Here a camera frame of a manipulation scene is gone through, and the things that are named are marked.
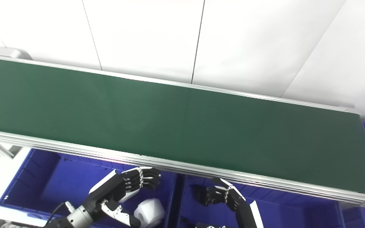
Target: white wall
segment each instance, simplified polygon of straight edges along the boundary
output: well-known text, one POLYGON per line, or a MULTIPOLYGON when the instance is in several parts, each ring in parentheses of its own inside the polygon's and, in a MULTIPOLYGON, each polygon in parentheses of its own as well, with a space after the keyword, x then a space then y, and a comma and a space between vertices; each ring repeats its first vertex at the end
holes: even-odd
POLYGON ((40 61, 354 107, 365 120, 365 0, 0 0, 3 45, 40 61))

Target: aluminum frame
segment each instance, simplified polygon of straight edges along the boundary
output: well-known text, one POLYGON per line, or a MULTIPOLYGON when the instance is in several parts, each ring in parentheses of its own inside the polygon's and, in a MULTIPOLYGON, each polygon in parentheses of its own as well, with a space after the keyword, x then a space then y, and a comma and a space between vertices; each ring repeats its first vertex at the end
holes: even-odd
POLYGON ((49 150, 57 153, 65 153, 89 158, 105 160, 109 162, 118 162, 138 166, 154 166, 158 169, 178 172, 183 174, 197 175, 202 177, 218 176, 228 181, 265 187, 286 192, 293 192, 308 196, 317 196, 340 202, 348 202, 365 207, 365 194, 301 183, 292 180, 279 179, 269 176, 262 176, 250 173, 244 173, 234 170, 225 170, 209 166, 201 166, 191 163, 161 159, 156 157, 143 156, 138 154, 126 153, 117 150, 103 149, 93 146, 72 144, 43 138, 24 136, 0 131, 0 142, 15 144, 17 146, 32 147, 36 149, 49 150))

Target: black cable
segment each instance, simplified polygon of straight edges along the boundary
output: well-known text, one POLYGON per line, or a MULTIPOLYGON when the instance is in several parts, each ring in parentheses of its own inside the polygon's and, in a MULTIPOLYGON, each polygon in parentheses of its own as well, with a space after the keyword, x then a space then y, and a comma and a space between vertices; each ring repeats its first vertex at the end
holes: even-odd
POLYGON ((49 222, 51 221, 51 219, 53 218, 54 214, 57 212, 58 209, 60 209, 63 205, 64 205, 65 202, 61 202, 59 205, 57 205, 57 207, 52 211, 52 213, 50 214, 50 217, 48 219, 48 221, 46 222, 46 225, 47 226, 49 224, 49 222))

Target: robotic arm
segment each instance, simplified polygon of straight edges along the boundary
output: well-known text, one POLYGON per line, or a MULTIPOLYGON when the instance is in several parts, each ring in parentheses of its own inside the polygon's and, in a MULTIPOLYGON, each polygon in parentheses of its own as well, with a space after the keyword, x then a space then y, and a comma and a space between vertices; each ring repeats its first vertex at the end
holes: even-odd
MULTIPOLYGON (((250 205, 246 203, 245 197, 239 192, 239 190, 231 183, 223 180, 222 178, 212 178, 213 183, 222 186, 210 186, 203 189, 203 186, 194 186, 198 200, 204 206, 209 204, 225 203, 228 208, 235 212, 237 224, 239 228, 257 228, 254 220, 252 209, 250 205)), ((197 223, 196 228, 215 228, 211 225, 203 223, 197 223)))
POLYGON ((67 217, 53 219, 44 228, 88 228, 105 216, 131 227, 140 227, 140 220, 130 215, 118 203, 142 187, 154 190, 160 184, 160 171, 152 167, 137 167, 120 174, 110 172, 91 190, 80 207, 67 217))

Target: green conveyor belt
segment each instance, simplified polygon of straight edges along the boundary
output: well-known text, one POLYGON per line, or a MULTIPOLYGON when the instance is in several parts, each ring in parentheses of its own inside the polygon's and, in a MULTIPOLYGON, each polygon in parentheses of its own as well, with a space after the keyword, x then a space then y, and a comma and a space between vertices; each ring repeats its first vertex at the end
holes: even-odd
POLYGON ((353 113, 0 60, 0 131, 365 193, 353 113))

